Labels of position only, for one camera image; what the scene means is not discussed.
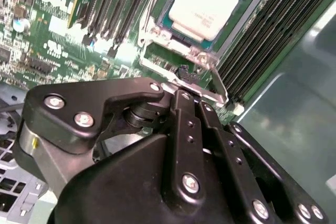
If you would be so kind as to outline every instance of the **hole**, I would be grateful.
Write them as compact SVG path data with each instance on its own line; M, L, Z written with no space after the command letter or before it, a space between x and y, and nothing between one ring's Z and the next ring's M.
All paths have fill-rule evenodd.
M159 91L160 90L160 87L159 87L159 85L157 85L156 83L150 83L150 87L151 87L151 89L152 90L154 90L154 91Z
M16 199L16 196L0 193L0 211L8 212Z
M192 144L194 142L194 138L192 136L188 136L187 141Z
M7 149L8 147L10 147L10 145L12 144L12 142L8 139L4 139L2 141L0 141L0 147Z
M9 179L9 178L4 178L1 182L0 182L0 188L10 191L14 185L15 185L16 181Z
M190 100L190 96L187 93L182 93L183 98Z
M236 158L236 162L237 162L238 165L241 165L241 164L242 164L242 160L241 160L239 157Z
M237 125L233 125L233 128L235 128L237 132L242 132L242 130Z
M9 162L13 159L13 155L9 152L5 153L5 155L1 158L1 160Z
M19 184L17 184L13 192L15 192L16 194L20 194L25 188L25 186L26 186L25 183L20 182Z
M190 128L193 128L193 127L195 126L195 124L194 124L192 121L189 121L189 122L188 122L188 126L189 126Z

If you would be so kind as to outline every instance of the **green surface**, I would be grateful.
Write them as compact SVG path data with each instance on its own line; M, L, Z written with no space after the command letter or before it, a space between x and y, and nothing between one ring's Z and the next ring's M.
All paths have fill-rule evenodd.
M0 8L0 13L6 16L5 22L0 21L0 46L12 49L9 64L0 66L2 80L17 86L29 89L39 84L62 83L74 81L90 81L95 79L116 79L139 76L149 76L158 81L165 81L162 77L143 69L138 62L140 47L138 46L138 33L141 26L140 18L150 0L142 0L137 10L135 19L128 32L128 38L120 46L115 59L106 57L106 53L112 45L111 41L99 40L94 48L81 44L85 29L77 20L77 10L80 4L88 0L34 0L33 7L26 6L30 30L27 33L17 34L12 29L12 8L15 4ZM231 32L237 21L242 16L252 0L244 0L226 26L221 40L224 40ZM102 0L97 0L96 7ZM115 8L117 0L111 0L108 13ZM122 22L132 0L128 0L122 11L119 21ZM154 5L153 17L158 17L166 0L157 0ZM38 58L52 65L52 72L47 76L31 71L21 64L22 55ZM195 70L193 63L181 56L152 44L148 46L145 57L156 62L163 68L174 71L179 65L189 65L190 71ZM208 72L201 75L200 86L207 87L210 81ZM233 115L225 109L218 108L218 115L223 123L230 120Z

